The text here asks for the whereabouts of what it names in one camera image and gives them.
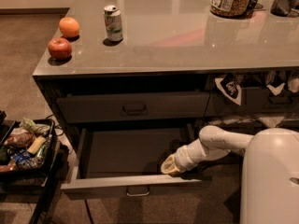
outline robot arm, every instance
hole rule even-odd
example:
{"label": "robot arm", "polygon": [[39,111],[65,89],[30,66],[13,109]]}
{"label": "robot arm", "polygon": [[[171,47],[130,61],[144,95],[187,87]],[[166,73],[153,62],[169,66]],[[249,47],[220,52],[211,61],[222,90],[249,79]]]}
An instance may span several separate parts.
{"label": "robot arm", "polygon": [[201,161],[214,161],[233,149],[247,148],[252,137],[248,134],[226,132],[212,125],[206,126],[200,131],[197,140],[171,154],[162,164],[161,171],[166,175],[183,173],[196,167]]}

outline black basket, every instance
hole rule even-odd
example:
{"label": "black basket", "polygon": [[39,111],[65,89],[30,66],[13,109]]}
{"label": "black basket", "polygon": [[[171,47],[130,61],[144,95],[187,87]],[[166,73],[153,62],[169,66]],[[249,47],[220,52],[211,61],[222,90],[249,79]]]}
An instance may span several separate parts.
{"label": "black basket", "polygon": [[[44,160],[38,165],[38,167],[32,167],[31,169],[23,169],[23,170],[12,170],[7,172],[0,172],[0,183],[9,182],[12,179],[28,179],[28,178],[37,178],[37,177],[47,177],[50,167],[54,158],[54,149],[56,144],[56,133],[55,133],[55,122],[52,119],[36,119],[34,120],[36,124],[45,124],[49,125],[50,129],[46,138],[50,138],[50,144],[46,147],[44,151]],[[13,124],[9,127],[8,132],[2,138],[2,144],[9,137],[10,133],[14,128],[18,128],[20,126],[20,122],[13,122]]]}

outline can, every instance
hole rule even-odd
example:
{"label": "can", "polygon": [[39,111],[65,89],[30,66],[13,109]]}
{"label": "can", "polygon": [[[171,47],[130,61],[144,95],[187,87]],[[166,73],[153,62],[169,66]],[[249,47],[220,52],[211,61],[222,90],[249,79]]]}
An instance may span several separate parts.
{"label": "can", "polygon": [[122,40],[121,12],[115,5],[104,7],[104,21],[109,41]]}

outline can lid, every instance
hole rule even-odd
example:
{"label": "can lid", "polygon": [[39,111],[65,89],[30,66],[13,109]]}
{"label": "can lid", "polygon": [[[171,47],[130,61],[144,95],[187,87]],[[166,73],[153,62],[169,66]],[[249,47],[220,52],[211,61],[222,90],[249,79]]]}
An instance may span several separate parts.
{"label": "can lid", "polygon": [[104,7],[104,12],[107,15],[112,14],[113,12],[118,11],[119,9],[115,5],[107,5]]}

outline baseboard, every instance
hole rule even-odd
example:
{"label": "baseboard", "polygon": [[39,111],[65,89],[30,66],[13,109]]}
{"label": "baseboard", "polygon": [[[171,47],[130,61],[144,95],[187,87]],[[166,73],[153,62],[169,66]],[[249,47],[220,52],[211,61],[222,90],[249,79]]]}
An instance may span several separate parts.
{"label": "baseboard", "polygon": [[0,15],[14,14],[66,14],[69,7],[52,8],[0,8]]}

